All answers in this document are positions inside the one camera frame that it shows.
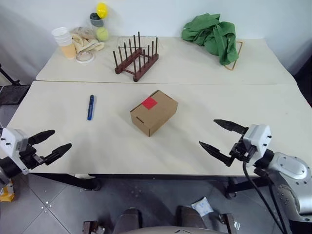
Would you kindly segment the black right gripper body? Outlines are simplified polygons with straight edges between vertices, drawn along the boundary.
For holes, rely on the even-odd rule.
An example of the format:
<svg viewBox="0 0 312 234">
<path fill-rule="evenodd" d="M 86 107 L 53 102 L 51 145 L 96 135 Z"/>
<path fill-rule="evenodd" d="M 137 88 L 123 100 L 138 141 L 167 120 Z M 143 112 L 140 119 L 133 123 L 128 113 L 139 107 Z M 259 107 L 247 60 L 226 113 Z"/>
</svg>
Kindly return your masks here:
<svg viewBox="0 0 312 234">
<path fill-rule="evenodd" d="M 239 141 L 234 144 L 229 154 L 239 161 L 250 162 L 255 154 L 255 146 L 251 145 L 251 143 L 242 136 Z"/>
</svg>

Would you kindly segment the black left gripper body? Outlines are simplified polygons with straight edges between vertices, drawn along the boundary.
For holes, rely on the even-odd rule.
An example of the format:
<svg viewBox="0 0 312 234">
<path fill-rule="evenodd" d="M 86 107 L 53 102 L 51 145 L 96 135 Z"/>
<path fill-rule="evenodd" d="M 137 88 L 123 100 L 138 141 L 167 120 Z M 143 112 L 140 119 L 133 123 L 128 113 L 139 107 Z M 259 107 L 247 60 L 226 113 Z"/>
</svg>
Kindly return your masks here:
<svg viewBox="0 0 312 234">
<path fill-rule="evenodd" d="M 19 157 L 27 169 L 34 169 L 46 162 L 43 156 L 37 155 L 37 150 L 30 144 L 26 146 L 24 151 L 19 152 Z"/>
</svg>

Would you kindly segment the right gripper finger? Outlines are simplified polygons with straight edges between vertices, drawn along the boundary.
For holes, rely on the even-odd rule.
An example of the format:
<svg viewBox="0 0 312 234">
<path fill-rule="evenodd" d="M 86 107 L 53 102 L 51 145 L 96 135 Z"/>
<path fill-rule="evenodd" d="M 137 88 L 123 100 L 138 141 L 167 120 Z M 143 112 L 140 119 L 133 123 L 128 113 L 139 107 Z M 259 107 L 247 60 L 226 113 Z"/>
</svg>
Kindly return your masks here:
<svg viewBox="0 0 312 234">
<path fill-rule="evenodd" d="M 241 126 L 228 120 L 214 119 L 214 122 L 228 131 L 234 131 L 239 134 L 245 134 L 248 130 L 248 127 Z"/>
<path fill-rule="evenodd" d="M 200 146 L 211 156 L 223 162 L 227 167 L 230 167 L 235 159 L 232 155 L 232 151 L 229 152 L 229 156 L 226 156 L 220 152 L 219 149 L 215 148 L 214 146 L 199 141 Z"/>
</svg>

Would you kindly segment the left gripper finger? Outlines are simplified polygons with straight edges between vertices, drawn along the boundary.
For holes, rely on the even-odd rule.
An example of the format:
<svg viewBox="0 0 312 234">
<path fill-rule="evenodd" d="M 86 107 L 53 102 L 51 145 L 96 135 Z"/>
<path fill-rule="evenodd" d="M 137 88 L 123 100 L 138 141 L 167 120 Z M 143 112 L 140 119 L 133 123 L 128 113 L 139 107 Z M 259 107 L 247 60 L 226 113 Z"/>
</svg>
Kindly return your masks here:
<svg viewBox="0 0 312 234">
<path fill-rule="evenodd" d="M 33 135 L 32 137 L 28 138 L 28 144 L 31 146 L 39 144 L 39 143 L 45 141 L 46 139 L 48 139 L 54 133 L 55 133 L 55 130 L 47 130 L 47 131 L 40 132 L 40 133 Z"/>
<path fill-rule="evenodd" d="M 45 157 L 45 164 L 50 165 L 54 161 L 61 158 L 67 151 L 69 151 L 72 147 L 71 143 L 62 145 L 51 152 L 47 157 Z"/>
</svg>

